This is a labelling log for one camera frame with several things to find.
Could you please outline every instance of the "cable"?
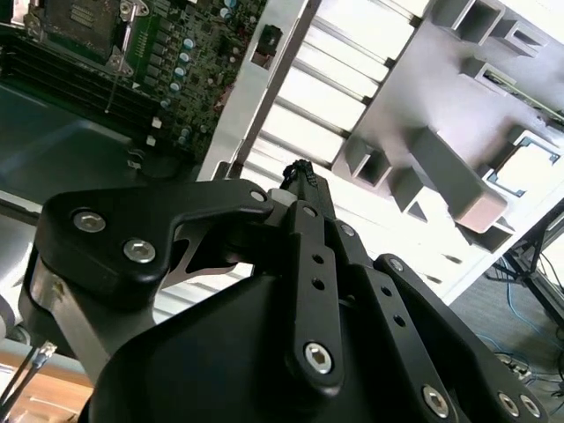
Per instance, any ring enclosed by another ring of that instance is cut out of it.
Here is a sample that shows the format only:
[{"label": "cable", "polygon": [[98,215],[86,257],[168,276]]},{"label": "cable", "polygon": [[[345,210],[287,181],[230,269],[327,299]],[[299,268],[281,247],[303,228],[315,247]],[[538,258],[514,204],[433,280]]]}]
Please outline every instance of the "cable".
[{"label": "cable", "polygon": [[37,352],[37,355],[32,361],[32,366],[24,376],[22,382],[18,385],[18,387],[14,390],[14,392],[6,399],[6,401],[0,405],[0,422],[4,422],[10,414],[11,408],[16,404],[18,398],[21,396],[22,392],[29,384],[29,382],[33,379],[35,375],[37,375],[43,365],[51,358],[51,356],[55,353],[56,345],[51,344],[50,342],[46,342]]},{"label": "cable", "polygon": [[18,381],[21,374],[24,373],[24,370],[26,369],[27,364],[29,364],[29,362],[32,360],[33,356],[35,355],[35,353],[37,352],[38,349],[39,348],[36,348],[36,347],[32,348],[31,351],[24,358],[22,363],[19,365],[18,370],[16,370],[16,373],[14,373],[14,376],[11,377],[10,382],[8,383],[8,386],[6,386],[6,389],[2,393],[2,396],[0,397],[0,404],[5,403],[6,398],[10,395],[11,390],[13,389],[14,385]]},{"label": "cable", "polygon": [[493,339],[491,339],[490,337],[487,337],[486,335],[480,335],[479,333],[477,333],[476,336],[477,336],[478,338],[485,339],[486,341],[492,343],[492,345],[493,345],[494,347],[496,347],[498,351],[503,351],[503,348],[501,348],[500,345],[499,345],[496,341],[494,341]]},{"label": "cable", "polygon": [[535,326],[535,324],[529,320],[527,320],[526,318],[524,318],[522,315],[520,315],[517,310],[515,309],[515,307],[513,306],[513,301],[511,299],[511,284],[508,284],[508,290],[507,290],[507,300],[508,300],[508,305],[509,308],[511,308],[511,311],[513,312],[513,314],[522,322],[527,323],[535,332],[537,332],[542,338],[545,339],[546,342],[549,342],[550,344],[554,345],[556,348],[558,348],[560,351],[564,352],[564,348],[562,348],[562,346],[556,344],[552,339],[550,339],[543,331],[541,331],[537,326]]},{"label": "cable", "polygon": [[562,293],[564,293],[564,286],[562,285],[562,282],[560,282],[560,278],[558,277],[558,275],[556,274],[556,270],[554,269],[553,264],[551,263],[550,260],[548,260],[548,258],[546,258],[546,256],[543,253],[540,253],[540,256],[546,260],[546,262],[548,263],[548,265],[550,266],[551,270],[553,271],[553,275],[556,278],[556,281],[558,282],[558,285],[560,285],[560,289],[562,291]]},{"label": "cable", "polygon": [[562,409],[562,407],[564,407],[564,402],[562,402],[562,404],[560,404],[558,407],[556,407],[554,410],[552,410],[549,414],[550,414],[551,416],[553,416],[554,414],[556,414],[557,412],[559,412],[559,411]]}]

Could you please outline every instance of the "gray rectangular bracket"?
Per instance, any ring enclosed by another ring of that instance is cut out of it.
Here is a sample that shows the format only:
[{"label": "gray rectangular bracket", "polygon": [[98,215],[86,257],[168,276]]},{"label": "gray rectangular bracket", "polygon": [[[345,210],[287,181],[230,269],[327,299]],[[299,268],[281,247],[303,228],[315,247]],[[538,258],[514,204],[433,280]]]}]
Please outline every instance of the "gray rectangular bracket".
[{"label": "gray rectangular bracket", "polygon": [[345,148],[346,163],[351,176],[378,188],[386,180],[392,166],[384,152],[378,151],[364,142],[350,141]]},{"label": "gray rectangular bracket", "polygon": [[467,227],[459,226],[458,229],[471,245],[475,245],[490,253],[495,253],[515,234],[515,229],[513,229],[504,218],[499,218],[492,227],[483,234],[477,234]]},{"label": "gray rectangular bracket", "polygon": [[492,36],[520,56],[537,57],[548,44],[548,39],[539,30],[518,20],[502,20]]},{"label": "gray rectangular bracket", "polygon": [[484,44],[505,14],[495,0],[440,0],[433,9],[433,22],[447,27],[461,40]]},{"label": "gray rectangular bracket", "polygon": [[479,82],[481,85],[483,85],[484,87],[493,91],[494,93],[497,93],[497,94],[499,94],[503,97],[506,97],[508,95],[508,92],[505,91],[504,89],[500,88],[498,85],[496,85],[490,79],[486,78],[485,74],[487,72],[492,72],[493,74],[495,74],[499,78],[502,78],[503,80],[505,80],[510,85],[514,85],[517,82],[515,79],[513,79],[509,75],[506,75],[501,70],[493,67],[490,63],[484,62],[483,60],[479,60],[475,57],[471,57],[469,59],[466,59],[463,63],[463,66],[462,66],[462,73],[464,75],[474,79],[475,81]]},{"label": "gray rectangular bracket", "polygon": [[482,234],[507,209],[507,201],[429,128],[420,132],[411,152],[449,206],[456,223]]}]

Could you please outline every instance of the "blue cable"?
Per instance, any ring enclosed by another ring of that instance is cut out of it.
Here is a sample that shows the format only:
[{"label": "blue cable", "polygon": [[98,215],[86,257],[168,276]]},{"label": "blue cable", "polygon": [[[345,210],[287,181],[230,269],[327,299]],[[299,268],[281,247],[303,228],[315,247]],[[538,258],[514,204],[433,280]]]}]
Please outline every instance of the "blue cable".
[{"label": "blue cable", "polygon": [[537,332],[542,338],[544,338],[546,342],[549,342],[550,344],[554,345],[559,350],[564,351],[564,348],[562,348],[560,345],[556,344],[551,338],[549,338],[548,335],[546,335],[542,330],[540,330],[537,326],[535,326],[535,324],[533,322],[527,320],[526,318],[524,318],[522,315],[520,315],[517,312],[517,310],[513,306],[513,300],[511,299],[511,283],[510,282],[508,282],[507,297],[508,297],[509,308],[511,308],[511,311],[513,312],[513,314],[519,320],[521,320],[524,323],[527,323],[535,332]]},{"label": "blue cable", "polygon": [[491,339],[490,337],[487,337],[486,335],[480,335],[478,333],[476,334],[476,336],[478,338],[485,339],[486,341],[492,343],[492,345],[497,348],[497,351],[499,351],[499,352],[504,351],[503,348],[501,348],[500,345],[497,342],[495,342],[493,339]]}]

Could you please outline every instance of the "capacitor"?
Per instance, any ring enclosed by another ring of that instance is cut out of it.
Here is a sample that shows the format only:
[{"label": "capacitor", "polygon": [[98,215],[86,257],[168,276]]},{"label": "capacitor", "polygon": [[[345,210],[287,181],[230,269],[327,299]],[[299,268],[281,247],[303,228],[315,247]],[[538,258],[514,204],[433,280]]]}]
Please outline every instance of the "capacitor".
[{"label": "capacitor", "polygon": [[184,41],[182,42],[182,45],[187,50],[192,50],[194,46],[196,46],[196,43],[191,38],[185,38]]},{"label": "capacitor", "polygon": [[160,74],[160,70],[158,68],[155,68],[154,66],[151,65],[147,66],[147,75],[156,78],[159,74]]},{"label": "capacitor", "polygon": [[158,44],[158,43],[154,43],[154,44],[152,45],[152,52],[153,52],[155,55],[157,55],[157,56],[162,56],[162,55],[164,55],[164,54],[165,54],[165,51],[167,51],[167,49],[166,49],[164,46],[162,46],[162,45],[160,45],[160,44]]},{"label": "capacitor", "polygon": [[168,35],[166,35],[165,33],[163,33],[162,31],[158,31],[157,32],[157,41],[160,42],[161,44],[167,45],[168,42],[170,41],[170,37]]},{"label": "capacitor", "polygon": [[162,57],[157,55],[150,55],[149,56],[149,63],[154,64],[155,66],[159,67],[162,65]]},{"label": "capacitor", "polygon": [[180,53],[180,55],[178,56],[178,58],[180,59],[181,62],[183,63],[188,63],[190,61],[190,56],[188,53]]},{"label": "capacitor", "polygon": [[157,85],[157,80],[155,78],[151,78],[151,77],[145,77],[143,82],[148,86],[156,86]]},{"label": "capacitor", "polygon": [[228,20],[231,18],[231,11],[228,8],[224,7],[219,11],[219,15],[221,18]]},{"label": "capacitor", "polygon": [[160,19],[160,28],[163,29],[164,31],[166,31],[167,33],[170,33],[173,29],[174,29],[174,24],[172,22],[170,22],[169,20]]},{"label": "capacitor", "polygon": [[186,76],[186,70],[184,70],[183,68],[175,68],[174,69],[174,74],[178,77],[178,78],[183,78]]}]

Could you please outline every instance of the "hole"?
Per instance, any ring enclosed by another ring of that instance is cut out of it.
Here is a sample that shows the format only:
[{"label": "hole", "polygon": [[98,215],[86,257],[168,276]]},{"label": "hole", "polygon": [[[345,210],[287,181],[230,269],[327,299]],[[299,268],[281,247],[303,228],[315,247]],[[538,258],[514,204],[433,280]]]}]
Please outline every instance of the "hole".
[{"label": "hole", "polygon": [[319,291],[323,291],[325,289],[325,284],[322,282],[322,280],[318,278],[313,279],[311,283],[314,286],[314,288],[318,289]]},{"label": "hole", "polygon": [[447,255],[445,255],[445,258],[447,260],[450,260],[452,263],[462,264],[462,260],[460,260],[459,258],[456,258],[456,257],[453,257],[453,256],[447,256]]},{"label": "hole", "polygon": [[435,284],[440,285],[442,283],[442,281],[434,276],[429,276],[426,275],[427,279],[429,279],[431,282],[435,282]]},{"label": "hole", "polygon": [[492,25],[500,13],[500,10],[478,0],[458,27],[460,38],[471,42],[483,42],[483,38],[492,31]]},{"label": "hole", "polygon": [[311,350],[311,356],[317,364],[325,364],[325,355],[317,348]]},{"label": "hole", "polygon": [[358,178],[376,186],[390,172],[390,163],[381,152],[372,152],[358,174]]},{"label": "hole", "polygon": [[178,267],[189,245],[190,241],[188,240],[178,240],[173,243],[173,250],[170,253],[170,271]]},{"label": "hole", "polygon": [[541,44],[536,42],[535,40],[533,40],[529,35],[527,35],[526,33],[523,33],[519,30],[516,30],[515,33],[513,34],[513,36],[515,38],[517,38],[519,41],[524,42],[525,44],[527,44],[529,47],[538,47]]},{"label": "hole", "polygon": [[442,407],[442,401],[437,394],[431,393],[429,394],[429,396],[431,397],[431,402],[434,404],[435,407],[437,408]]},{"label": "hole", "polygon": [[405,320],[400,315],[394,315],[394,322],[396,322],[397,325],[401,326],[402,328],[405,327]]}]

